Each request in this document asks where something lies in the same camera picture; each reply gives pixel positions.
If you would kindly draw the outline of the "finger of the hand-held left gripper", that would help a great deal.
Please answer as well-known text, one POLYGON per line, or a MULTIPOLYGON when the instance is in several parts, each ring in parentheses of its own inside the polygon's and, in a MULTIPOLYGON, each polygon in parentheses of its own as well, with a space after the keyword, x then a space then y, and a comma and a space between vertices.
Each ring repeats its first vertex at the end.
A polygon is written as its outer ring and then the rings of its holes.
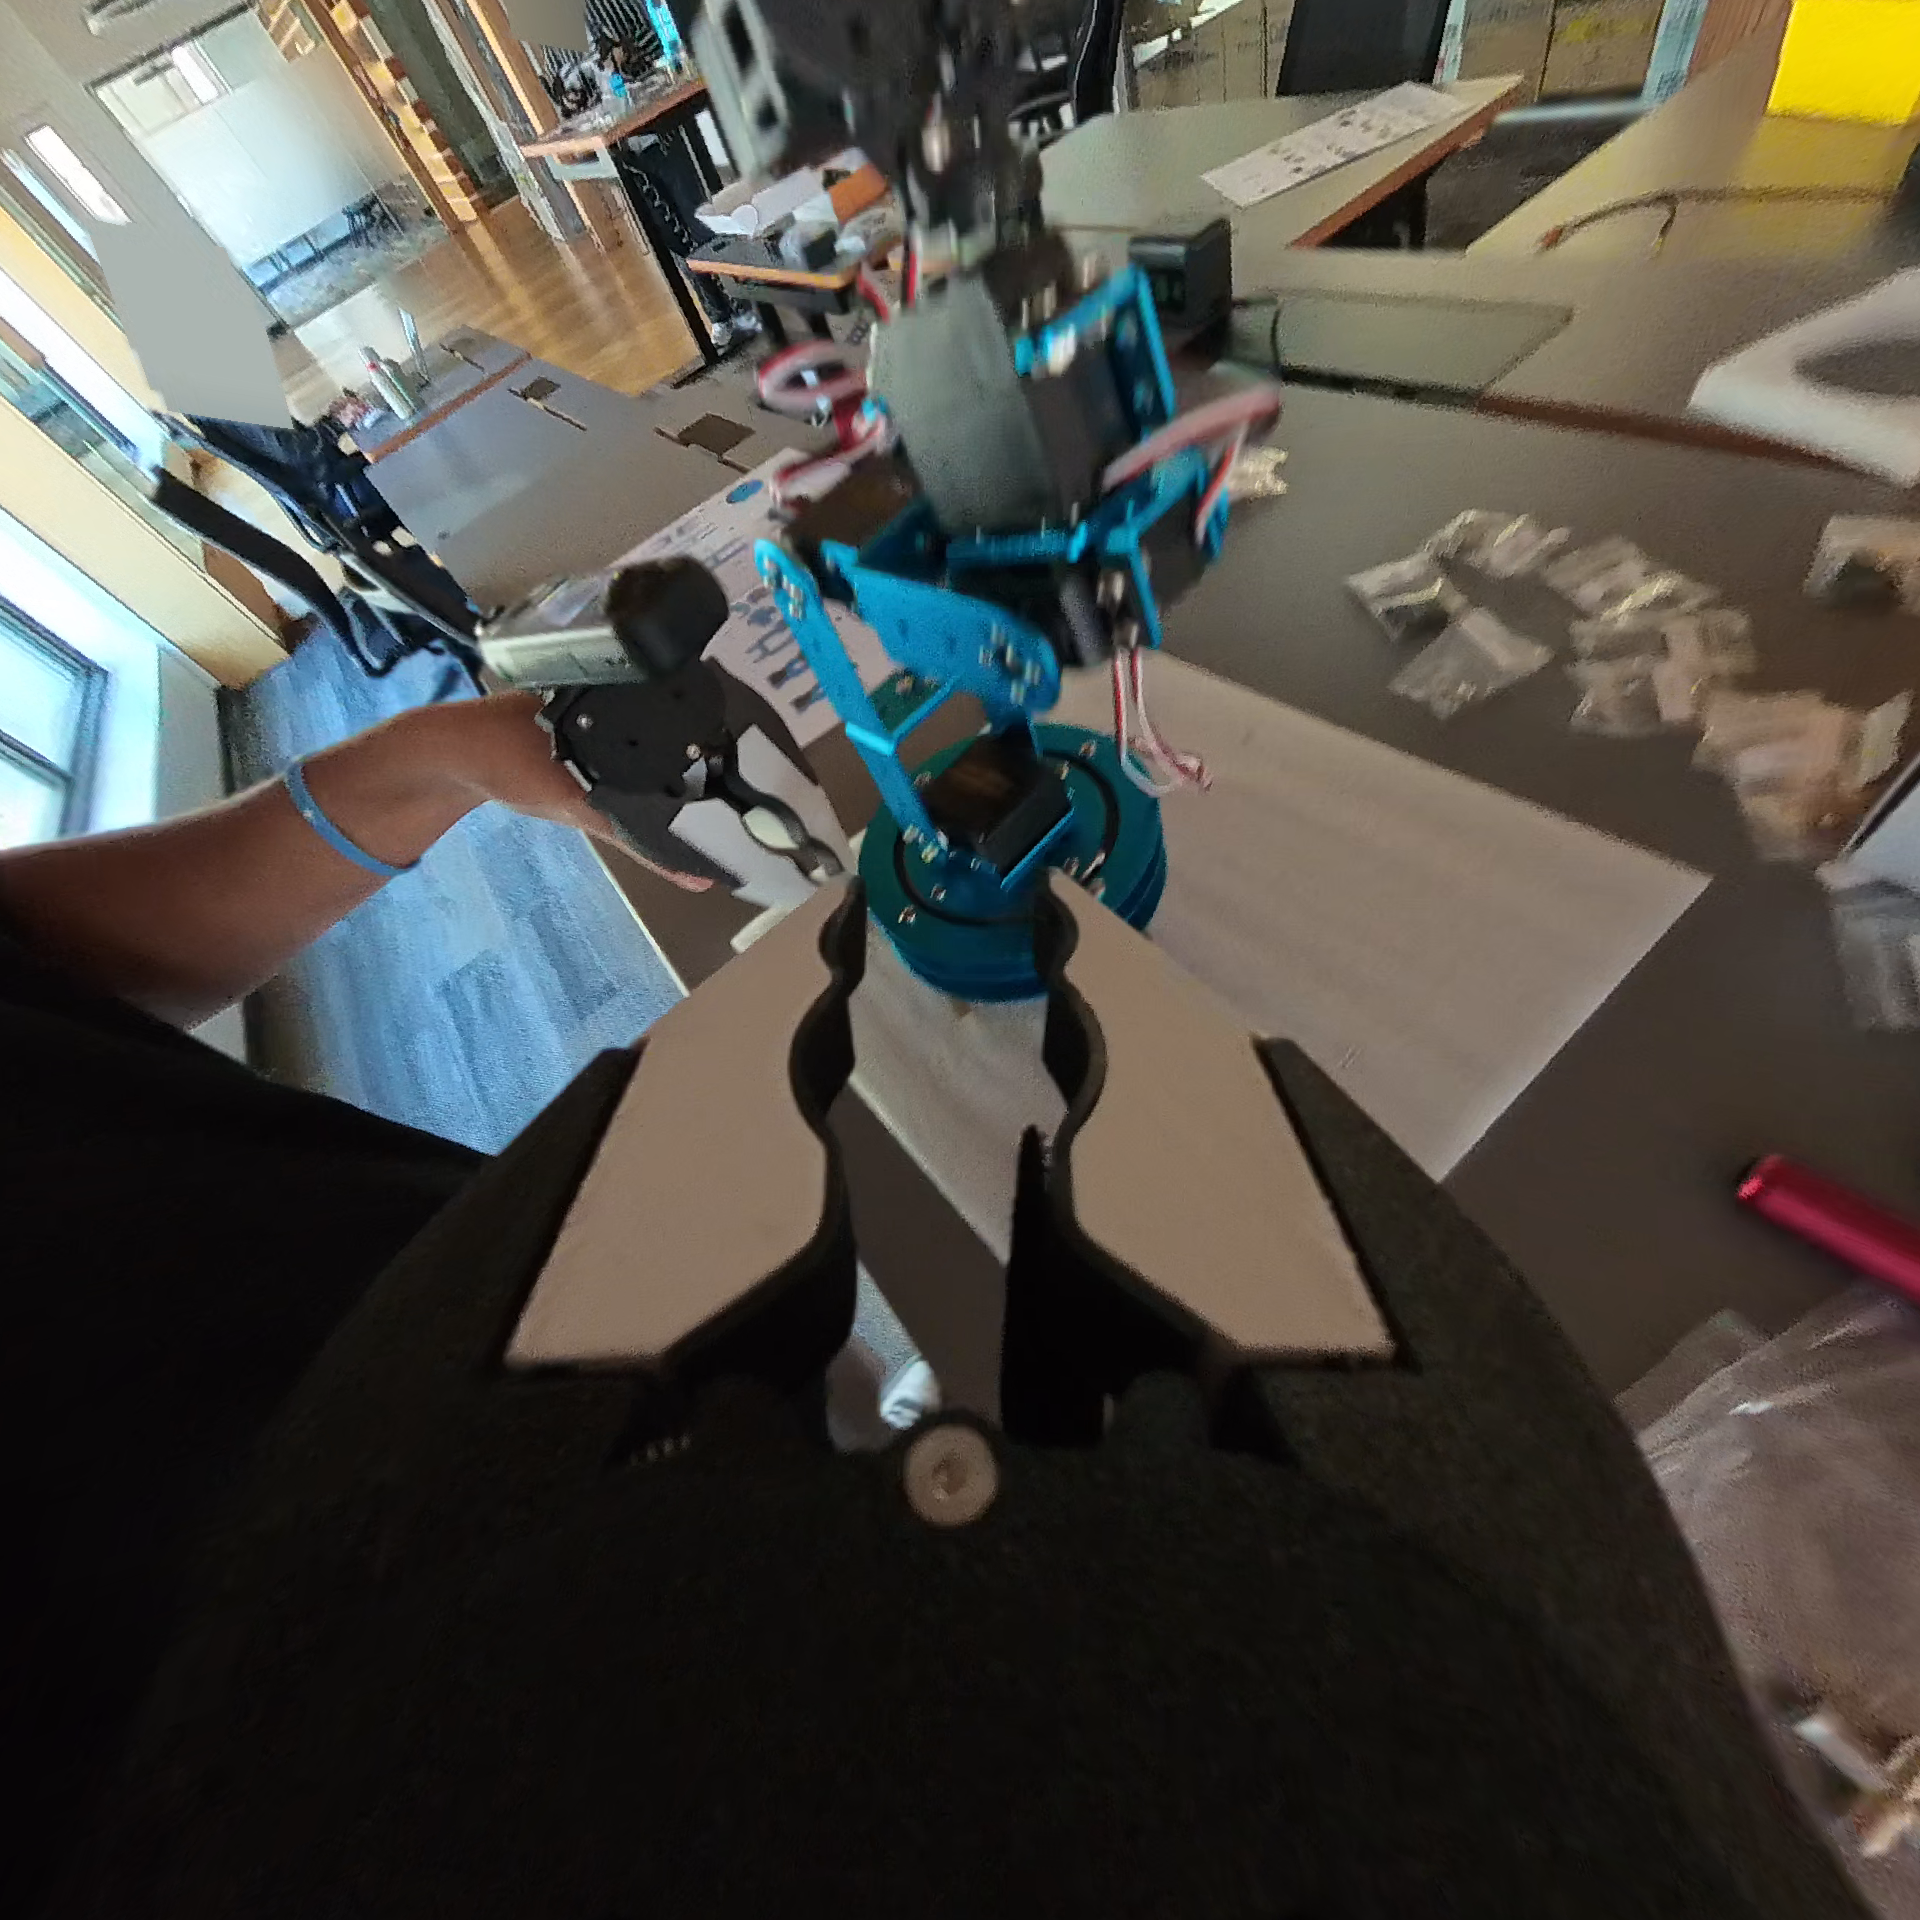
POLYGON ((805 754, 777 722, 748 714, 724 719, 726 745, 718 753, 719 791, 818 791, 805 754))
POLYGON ((757 799, 744 806, 740 826, 757 852, 785 860, 810 886, 823 886, 848 873, 842 854, 780 799, 757 799))

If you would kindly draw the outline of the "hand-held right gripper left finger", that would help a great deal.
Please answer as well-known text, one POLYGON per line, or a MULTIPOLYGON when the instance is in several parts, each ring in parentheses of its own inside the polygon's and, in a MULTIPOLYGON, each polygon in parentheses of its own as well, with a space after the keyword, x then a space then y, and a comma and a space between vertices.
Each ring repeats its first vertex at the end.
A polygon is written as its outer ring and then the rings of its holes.
POLYGON ((837 879, 684 999, 624 1091, 506 1342, 517 1372, 689 1375, 797 1308, 771 1362, 851 1327, 851 1212, 828 1124, 851 1074, 866 900, 837 879))

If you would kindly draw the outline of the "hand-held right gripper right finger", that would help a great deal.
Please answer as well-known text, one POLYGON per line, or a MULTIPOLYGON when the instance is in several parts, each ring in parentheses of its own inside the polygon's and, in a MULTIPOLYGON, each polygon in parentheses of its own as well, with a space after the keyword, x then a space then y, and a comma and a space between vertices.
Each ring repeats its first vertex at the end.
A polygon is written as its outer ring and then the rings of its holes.
POLYGON ((1083 1371, 1387 1367, 1393 1331, 1259 1037, 1161 947, 1049 877, 1033 902, 1042 1065, 1006 1336, 1083 1371))

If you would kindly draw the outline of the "blue toy robot arm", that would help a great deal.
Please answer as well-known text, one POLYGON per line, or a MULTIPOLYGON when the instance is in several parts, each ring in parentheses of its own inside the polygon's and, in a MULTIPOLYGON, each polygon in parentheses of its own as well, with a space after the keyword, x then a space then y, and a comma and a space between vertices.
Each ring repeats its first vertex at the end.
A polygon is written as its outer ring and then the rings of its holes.
POLYGON ((906 226, 902 299, 855 379, 855 447, 753 550, 875 789, 857 873, 878 932, 962 1003, 1044 994, 1051 879, 1143 931, 1161 801, 1206 768, 1146 719, 1163 598, 1214 565, 1271 383, 1179 404, 1153 283, 1044 214, 1038 84, 1114 78, 1120 10, 703 3, 672 17, 732 158, 774 175, 844 137, 906 226))

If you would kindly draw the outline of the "person's left forearm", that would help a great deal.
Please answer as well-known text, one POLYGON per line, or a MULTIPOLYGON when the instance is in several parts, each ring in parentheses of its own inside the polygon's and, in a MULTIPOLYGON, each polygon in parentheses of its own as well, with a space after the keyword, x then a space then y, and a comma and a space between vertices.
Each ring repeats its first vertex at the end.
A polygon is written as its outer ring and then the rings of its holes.
MULTIPOLYGON (((303 760, 316 801, 366 851, 421 860, 441 826, 371 756, 303 760)), ((367 904, 379 883, 332 854, 279 780, 145 828, 3 852, 3 921, 85 987, 181 1028, 224 1014, 367 904)))

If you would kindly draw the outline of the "printed instruction sheet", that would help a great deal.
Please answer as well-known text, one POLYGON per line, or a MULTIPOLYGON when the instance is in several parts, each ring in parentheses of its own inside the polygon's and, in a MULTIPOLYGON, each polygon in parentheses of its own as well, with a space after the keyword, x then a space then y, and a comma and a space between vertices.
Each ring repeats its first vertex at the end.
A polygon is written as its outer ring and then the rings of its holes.
MULTIPOLYGON (((774 482, 799 462, 797 452, 774 455, 632 549, 628 561, 691 561, 712 574, 727 598, 727 619, 708 640, 703 659, 719 678, 732 728, 746 733, 762 727, 769 736, 784 733, 797 751, 805 751, 842 733, 842 714, 818 683, 756 561, 762 541, 785 535, 774 482)), ((878 494, 883 507, 874 508, 875 526, 886 526, 916 501, 917 487, 904 459, 887 455, 868 462, 862 472, 868 482, 887 488, 878 494)), ((902 697, 882 692, 897 674, 897 663, 887 659, 880 637, 849 604, 823 596, 823 610, 875 716, 899 722, 893 709, 899 709, 902 697)))

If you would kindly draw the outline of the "flat cardboard sheet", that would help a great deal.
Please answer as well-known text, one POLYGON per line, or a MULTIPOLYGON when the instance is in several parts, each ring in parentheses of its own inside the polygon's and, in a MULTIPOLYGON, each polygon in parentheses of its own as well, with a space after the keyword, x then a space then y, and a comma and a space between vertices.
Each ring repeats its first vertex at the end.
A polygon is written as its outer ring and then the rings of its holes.
POLYGON ((624 394, 523 359, 395 450, 374 487, 478 613, 599 570, 819 429, 762 406, 748 377, 624 394))

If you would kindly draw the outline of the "white foam mat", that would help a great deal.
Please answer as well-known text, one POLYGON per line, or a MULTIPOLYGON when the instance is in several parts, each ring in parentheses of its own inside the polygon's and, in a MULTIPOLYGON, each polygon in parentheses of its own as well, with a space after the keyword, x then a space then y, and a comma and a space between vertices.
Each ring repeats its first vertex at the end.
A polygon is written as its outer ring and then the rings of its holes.
POLYGON ((1146 681, 1211 777, 1163 802, 1152 941, 1255 1034, 1300 1044, 1432 1178, 1710 886, 1188 663, 1146 681))

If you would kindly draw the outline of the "black office chair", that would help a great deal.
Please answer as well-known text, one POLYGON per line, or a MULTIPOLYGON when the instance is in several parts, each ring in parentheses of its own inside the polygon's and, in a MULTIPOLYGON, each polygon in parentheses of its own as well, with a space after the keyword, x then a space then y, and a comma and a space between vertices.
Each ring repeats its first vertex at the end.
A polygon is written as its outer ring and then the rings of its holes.
POLYGON ((455 576, 406 528, 371 482, 369 462, 319 427, 264 427, 164 415, 170 444, 236 471, 265 492, 292 536, 153 468, 151 507, 176 526, 292 596, 367 681, 404 663, 445 663, 436 700, 455 687, 486 692, 476 648, 479 613, 455 576))

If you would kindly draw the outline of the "person's dark clothing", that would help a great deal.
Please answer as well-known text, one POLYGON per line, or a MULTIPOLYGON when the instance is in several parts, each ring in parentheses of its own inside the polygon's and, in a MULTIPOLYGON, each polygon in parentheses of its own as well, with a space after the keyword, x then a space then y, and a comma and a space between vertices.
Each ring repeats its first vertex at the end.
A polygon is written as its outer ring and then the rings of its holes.
POLYGON ((487 1162, 244 1069, 3 931, 6 1738, 105 1746, 180 1571, 371 1280, 487 1162))

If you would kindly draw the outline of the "wooden background table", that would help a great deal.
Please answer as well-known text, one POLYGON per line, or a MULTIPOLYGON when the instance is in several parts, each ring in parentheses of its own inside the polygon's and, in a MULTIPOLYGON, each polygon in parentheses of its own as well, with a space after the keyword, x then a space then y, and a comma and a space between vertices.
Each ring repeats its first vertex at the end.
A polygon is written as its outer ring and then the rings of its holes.
POLYGON ((726 150, 714 150, 708 142, 706 115, 708 87, 698 76, 667 78, 666 84, 630 94, 612 107, 599 105, 571 115, 551 131, 517 144, 517 154, 523 161, 547 167, 565 187, 581 182, 618 187, 625 214, 645 242, 698 351, 698 360, 688 363, 674 377, 675 387, 691 383, 698 373, 715 370, 727 359, 727 346, 715 342, 708 313, 693 292, 693 276, 670 250, 659 218, 633 194, 632 182, 619 167, 619 154, 630 142, 650 137, 667 150, 680 150, 699 184, 699 193, 710 196, 726 184, 724 163, 727 163, 727 154, 726 150))

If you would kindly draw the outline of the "red metal tool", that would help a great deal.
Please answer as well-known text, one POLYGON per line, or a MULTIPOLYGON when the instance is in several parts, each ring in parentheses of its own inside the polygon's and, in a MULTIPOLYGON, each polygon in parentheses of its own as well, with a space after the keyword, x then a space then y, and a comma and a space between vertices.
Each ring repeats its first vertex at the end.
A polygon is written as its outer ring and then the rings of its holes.
POLYGON ((1829 1174, 1780 1154, 1753 1161, 1738 1205, 1771 1228, 1917 1307, 1917 1221, 1829 1174))

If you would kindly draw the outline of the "large clear plastic bag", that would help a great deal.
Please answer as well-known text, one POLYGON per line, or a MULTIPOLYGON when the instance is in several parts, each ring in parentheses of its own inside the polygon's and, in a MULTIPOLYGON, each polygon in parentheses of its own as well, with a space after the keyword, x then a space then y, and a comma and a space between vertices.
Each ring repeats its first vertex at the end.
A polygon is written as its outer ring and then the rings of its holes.
POLYGON ((1917 1915, 1917 1316, 1735 1312, 1616 1398, 1788 1784, 1875 1917, 1917 1915))

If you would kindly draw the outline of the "pile of small screw bags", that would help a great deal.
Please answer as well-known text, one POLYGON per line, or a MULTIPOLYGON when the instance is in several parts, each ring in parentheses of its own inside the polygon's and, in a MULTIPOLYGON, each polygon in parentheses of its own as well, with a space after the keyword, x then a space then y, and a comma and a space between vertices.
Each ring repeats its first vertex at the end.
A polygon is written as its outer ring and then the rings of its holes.
POLYGON ((1915 775, 1915 692, 1761 687, 1753 616, 1636 541, 1467 508, 1341 587, 1398 700, 1451 722, 1555 678, 1578 738, 1689 745, 1768 860, 1835 852, 1915 775))

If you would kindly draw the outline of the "yellow box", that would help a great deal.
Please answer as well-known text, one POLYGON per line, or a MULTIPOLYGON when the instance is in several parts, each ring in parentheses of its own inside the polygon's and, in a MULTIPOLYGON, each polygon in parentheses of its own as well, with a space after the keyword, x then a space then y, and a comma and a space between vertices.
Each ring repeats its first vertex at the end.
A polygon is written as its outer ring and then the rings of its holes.
POLYGON ((1917 3, 1792 3, 1765 115, 1899 128, 1917 115, 1917 3))

